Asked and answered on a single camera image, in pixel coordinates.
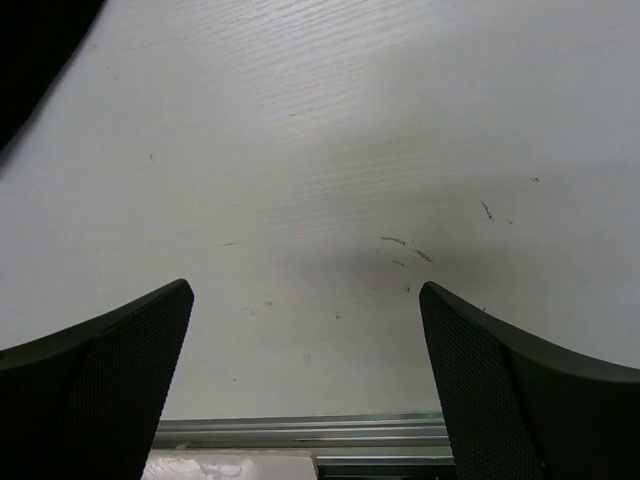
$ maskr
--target white table surface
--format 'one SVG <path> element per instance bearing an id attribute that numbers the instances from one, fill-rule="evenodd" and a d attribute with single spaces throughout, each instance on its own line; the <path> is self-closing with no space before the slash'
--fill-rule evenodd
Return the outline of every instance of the white table surface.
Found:
<path id="1" fill-rule="evenodd" d="M 640 367 L 639 27 L 622 0 L 108 0 L 3 153 L 0 348 L 185 277 L 164 418 L 437 409 L 436 280 Z"/>

